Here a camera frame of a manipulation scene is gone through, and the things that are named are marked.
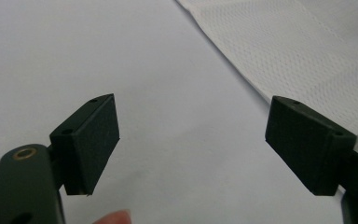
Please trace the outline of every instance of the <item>white table surface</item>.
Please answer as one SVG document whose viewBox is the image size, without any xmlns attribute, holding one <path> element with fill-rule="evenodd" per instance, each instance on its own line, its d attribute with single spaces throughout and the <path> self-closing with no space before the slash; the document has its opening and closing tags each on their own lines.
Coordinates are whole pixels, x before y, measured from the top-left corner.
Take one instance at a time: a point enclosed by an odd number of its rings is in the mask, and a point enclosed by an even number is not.
<svg viewBox="0 0 358 224">
<path fill-rule="evenodd" d="M 0 158 L 114 93 L 121 140 L 67 223 L 342 223 L 265 142 L 269 106 L 173 0 L 0 1 Z"/>
</svg>

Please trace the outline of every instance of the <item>skin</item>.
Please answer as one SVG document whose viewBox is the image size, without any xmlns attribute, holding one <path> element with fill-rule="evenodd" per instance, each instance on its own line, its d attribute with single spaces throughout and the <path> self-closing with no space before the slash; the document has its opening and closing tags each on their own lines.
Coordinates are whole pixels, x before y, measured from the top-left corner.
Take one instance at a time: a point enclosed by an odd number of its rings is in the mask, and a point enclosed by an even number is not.
<svg viewBox="0 0 358 224">
<path fill-rule="evenodd" d="M 94 222 L 94 224 L 131 224 L 130 210 L 121 210 L 110 213 Z"/>
</svg>

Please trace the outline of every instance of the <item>white towel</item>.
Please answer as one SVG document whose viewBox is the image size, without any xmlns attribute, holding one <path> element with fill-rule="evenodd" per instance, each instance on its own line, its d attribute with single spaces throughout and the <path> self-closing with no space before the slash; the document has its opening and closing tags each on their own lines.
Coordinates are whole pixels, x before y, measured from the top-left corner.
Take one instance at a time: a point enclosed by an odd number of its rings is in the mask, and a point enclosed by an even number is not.
<svg viewBox="0 0 358 224">
<path fill-rule="evenodd" d="M 296 99 L 358 135 L 358 0 L 178 1 L 266 100 Z"/>
</svg>

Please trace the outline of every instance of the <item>textured white fabric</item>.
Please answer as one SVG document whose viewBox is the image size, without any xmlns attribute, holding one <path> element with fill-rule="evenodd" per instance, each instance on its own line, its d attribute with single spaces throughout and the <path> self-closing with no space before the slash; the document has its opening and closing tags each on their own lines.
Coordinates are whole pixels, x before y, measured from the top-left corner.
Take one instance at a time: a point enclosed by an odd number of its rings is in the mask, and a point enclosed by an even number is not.
<svg viewBox="0 0 358 224">
<path fill-rule="evenodd" d="M 178 1 L 266 100 L 297 99 L 358 134 L 358 1 Z"/>
</svg>

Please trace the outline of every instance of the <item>white cloth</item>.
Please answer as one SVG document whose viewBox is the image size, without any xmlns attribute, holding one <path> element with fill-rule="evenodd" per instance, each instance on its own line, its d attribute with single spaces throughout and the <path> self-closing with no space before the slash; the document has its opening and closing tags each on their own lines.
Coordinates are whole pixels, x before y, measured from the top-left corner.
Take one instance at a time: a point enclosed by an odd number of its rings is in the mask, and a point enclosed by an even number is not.
<svg viewBox="0 0 358 224">
<path fill-rule="evenodd" d="M 178 1 L 266 100 L 297 99 L 358 134 L 358 1 Z"/>
</svg>

